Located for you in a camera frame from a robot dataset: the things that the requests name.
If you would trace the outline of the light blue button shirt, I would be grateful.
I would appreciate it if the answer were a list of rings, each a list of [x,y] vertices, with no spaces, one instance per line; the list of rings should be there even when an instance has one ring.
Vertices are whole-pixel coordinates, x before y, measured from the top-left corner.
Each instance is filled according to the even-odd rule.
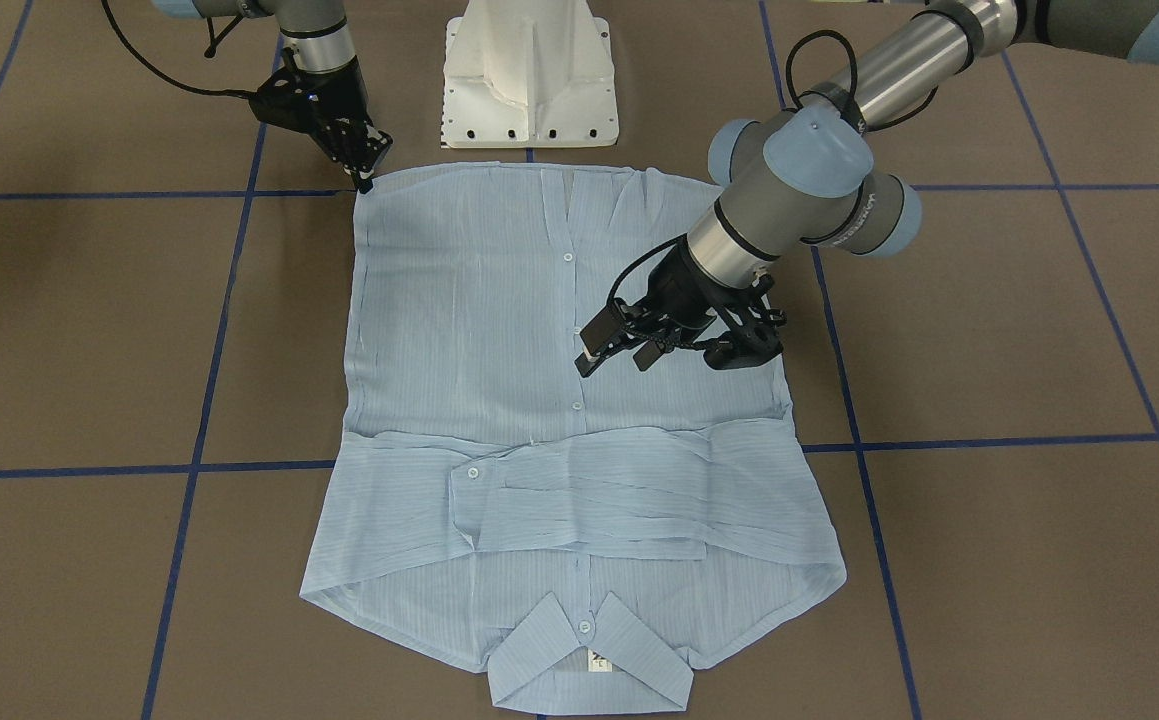
[[[580,325],[717,187],[446,163],[353,208],[349,405],[300,596],[527,714],[666,714],[847,566],[783,366],[580,377]]]

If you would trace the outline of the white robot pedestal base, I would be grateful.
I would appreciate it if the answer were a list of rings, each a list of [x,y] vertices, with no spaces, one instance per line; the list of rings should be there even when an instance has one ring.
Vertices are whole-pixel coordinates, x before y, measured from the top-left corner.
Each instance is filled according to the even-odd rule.
[[[620,136],[610,24],[586,1],[471,1],[445,27],[447,150],[598,150]]]

